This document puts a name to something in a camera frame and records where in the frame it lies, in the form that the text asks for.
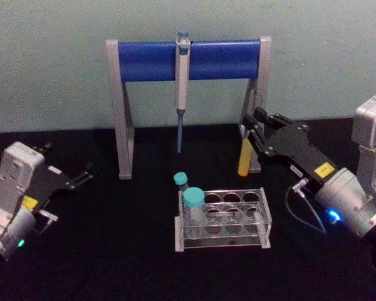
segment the cable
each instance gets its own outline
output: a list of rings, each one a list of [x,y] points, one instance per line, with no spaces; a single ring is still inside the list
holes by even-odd
[[[320,217],[318,216],[318,213],[315,211],[315,209],[313,209],[312,205],[309,203],[309,201],[307,200],[307,198],[303,198],[303,200],[305,201],[305,203],[308,205],[308,207],[311,209],[314,217],[318,220],[318,223],[320,225],[320,228],[316,227],[316,226],[313,226],[312,224],[308,223],[307,221],[304,221],[303,219],[297,217],[297,215],[295,215],[294,212],[292,212],[291,208],[290,208],[290,205],[288,204],[288,194],[290,193],[290,190],[291,190],[292,187],[289,187],[287,189],[287,192],[286,192],[286,197],[285,197],[285,205],[286,205],[286,208],[288,210],[288,212],[294,217],[294,219],[296,219],[297,221],[299,221],[300,223],[303,223],[305,225],[307,225],[308,227],[314,229],[315,231],[317,232],[320,232],[320,233],[323,233],[324,235],[327,234],[326,232],[326,229],[325,229],[325,226],[323,225],[323,223],[321,222],[321,219]]]
[[[49,228],[49,226],[52,224],[52,222],[53,222],[52,219],[48,219],[48,222],[43,227],[43,229],[38,232],[38,235],[41,235],[43,232],[45,232]]]

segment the green led light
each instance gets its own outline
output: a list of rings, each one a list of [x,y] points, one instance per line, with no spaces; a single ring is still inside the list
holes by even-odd
[[[18,243],[18,248],[22,247],[23,245],[25,245],[25,241],[20,240],[19,243]]]

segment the gray stand leg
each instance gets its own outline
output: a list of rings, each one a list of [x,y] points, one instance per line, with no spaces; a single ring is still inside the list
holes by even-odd
[[[118,56],[118,41],[106,41],[108,77],[112,92],[113,123],[117,142],[119,178],[132,177],[133,134],[130,104],[127,89],[121,81],[120,60]]]
[[[261,50],[259,54],[259,68],[258,80],[249,79],[246,88],[243,111],[241,112],[240,130],[241,137],[245,137],[248,131],[241,125],[246,113],[253,114],[255,107],[266,108],[266,101],[268,98],[268,82],[271,68],[271,38],[269,36],[260,37]],[[261,172],[261,165],[258,161],[258,156],[254,152],[251,159],[250,172]]]

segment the blue cap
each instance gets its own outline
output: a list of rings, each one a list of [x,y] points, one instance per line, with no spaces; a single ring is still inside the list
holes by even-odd
[[[179,36],[180,38],[186,38],[186,37],[189,36],[189,31],[188,31],[188,30],[180,30],[180,31],[178,32],[178,36]]]
[[[182,199],[184,200],[184,204],[188,207],[198,208],[205,203],[205,193],[201,188],[190,187],[184,191]]]
[[[176,173],[174,175],[174,182],[178,186],[187,184],[188,178],[187,178],[187,175],[185,174],[185,172],[180,171],[180,172]]]

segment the blue led light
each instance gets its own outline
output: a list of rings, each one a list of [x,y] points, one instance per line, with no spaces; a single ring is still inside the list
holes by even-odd
[[[328,211],[328,215],[332,218],[332,219],[334,219],[335,221],[341,221],[342,219],[341,219],[341,216],[336,212],[336,211],[334,211],[334,210],[329,210]]]

